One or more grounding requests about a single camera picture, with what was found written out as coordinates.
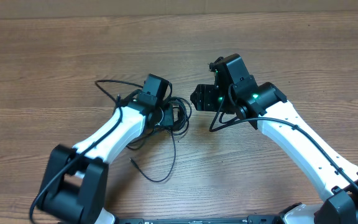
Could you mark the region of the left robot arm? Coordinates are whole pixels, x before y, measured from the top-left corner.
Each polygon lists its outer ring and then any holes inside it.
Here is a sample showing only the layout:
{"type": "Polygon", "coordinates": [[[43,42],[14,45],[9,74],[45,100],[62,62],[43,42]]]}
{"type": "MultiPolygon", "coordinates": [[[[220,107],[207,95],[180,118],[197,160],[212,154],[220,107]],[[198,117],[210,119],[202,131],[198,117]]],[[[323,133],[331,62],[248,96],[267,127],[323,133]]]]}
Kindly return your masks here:
{"type": "Polygon", "coordinates": [[[50,153],[40,190],[29,208],[38,208],[63,223],[117,223],[105,207],[109,166],[147,128],[171,121],[166,108],[172,84],[149,74],[130,95],[114,98],[112,117],[73,147],[57,145],[50,153]]]}

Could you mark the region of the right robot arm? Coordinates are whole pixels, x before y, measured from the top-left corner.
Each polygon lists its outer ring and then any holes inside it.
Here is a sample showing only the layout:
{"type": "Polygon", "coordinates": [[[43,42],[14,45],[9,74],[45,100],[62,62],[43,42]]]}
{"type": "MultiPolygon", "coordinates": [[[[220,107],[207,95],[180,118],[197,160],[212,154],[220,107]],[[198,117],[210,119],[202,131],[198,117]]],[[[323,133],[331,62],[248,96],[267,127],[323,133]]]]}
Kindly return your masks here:
{"type": "Polygon", "coordinates": [[[322,200],[317,205],[296,203],[278,215],[248,217],[247,222],[358,223],[358,166],[324,141],[274,84],[258,85],[240,55],[219,57],[209,69],[214,83],[197,85],[191,102],[198,111],[214,112],[214,121],[224,114],[235,116],[209,130],[250,123],[285,151],[322,200]]]}

